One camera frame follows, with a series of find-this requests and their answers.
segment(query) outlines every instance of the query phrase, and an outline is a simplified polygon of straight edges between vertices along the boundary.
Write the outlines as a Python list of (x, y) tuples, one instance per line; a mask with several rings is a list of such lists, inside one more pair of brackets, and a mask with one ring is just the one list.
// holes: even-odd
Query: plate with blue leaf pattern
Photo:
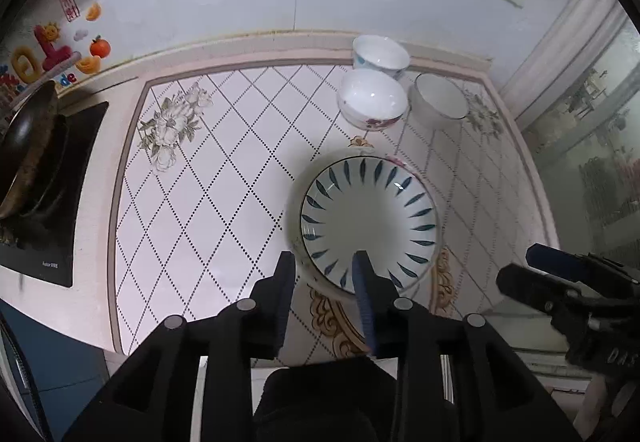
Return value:
[(308, 261), (341, 291), (340, 298), (353, 297), (351, 260), (358, 250), (368, 252), (375, 272), (398, 292), (415, 285), (439, 252), (429, 191), (404, 164), (384, 155), (357, 155), (324, 168), (303, 196), (299, 219)]

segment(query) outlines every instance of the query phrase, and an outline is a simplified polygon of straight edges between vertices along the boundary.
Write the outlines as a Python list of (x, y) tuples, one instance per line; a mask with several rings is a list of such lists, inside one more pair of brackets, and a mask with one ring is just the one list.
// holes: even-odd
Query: cloud sticker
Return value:
[(78, 29), (76, 34), (74, 34), (74, 42), (79, 42), (83, 38), (86, 38), (87, 34), (89, 34), (89, 31), (86, 29)]

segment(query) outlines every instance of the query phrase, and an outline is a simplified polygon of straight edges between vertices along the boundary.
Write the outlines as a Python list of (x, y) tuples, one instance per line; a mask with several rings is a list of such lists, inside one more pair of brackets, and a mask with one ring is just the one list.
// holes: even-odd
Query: bowl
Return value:
[(428, 128), (444, 128), (460, 123), (469, 112), (462, 90), (449, 79), (420, 74), (409, 89), (411, 111)]
[(374, 271), (399, 293), (412, 289), (440, 252), (440, 222), (419, 175), (369, 147), (313, 161), (292, 186), (286, 236), (300, 276), (316, 291), (355, 301), (351, 260), (367, 251)]
[(409, 106), (401, 84), (377, 70), (351, 70), (337, 93), (344, 118), (362, 130), (382, 130), (394, 124)]
[(409, 66), (409, 53), (386, 36), (363, 34), (353, 40), (353, 67), (370, 68), (398, 79)]

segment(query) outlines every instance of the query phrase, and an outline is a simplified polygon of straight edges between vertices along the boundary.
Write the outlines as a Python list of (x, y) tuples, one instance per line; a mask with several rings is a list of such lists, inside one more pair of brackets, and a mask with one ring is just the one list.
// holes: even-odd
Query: wok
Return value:
[(0, 142), (0, 219), (17, 213), (28, 197), (57, 114), (55, 82), (47, 81), (11, 120)]

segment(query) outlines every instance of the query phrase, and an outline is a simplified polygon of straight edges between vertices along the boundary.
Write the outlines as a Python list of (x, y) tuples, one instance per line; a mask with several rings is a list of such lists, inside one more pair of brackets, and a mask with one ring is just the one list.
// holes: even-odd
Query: black stove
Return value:
[(74, 234), (84, 174), (109, 104), (58, 115), (29, 197), (0, 220), (0, 265), (64, 287), (73, 285)]

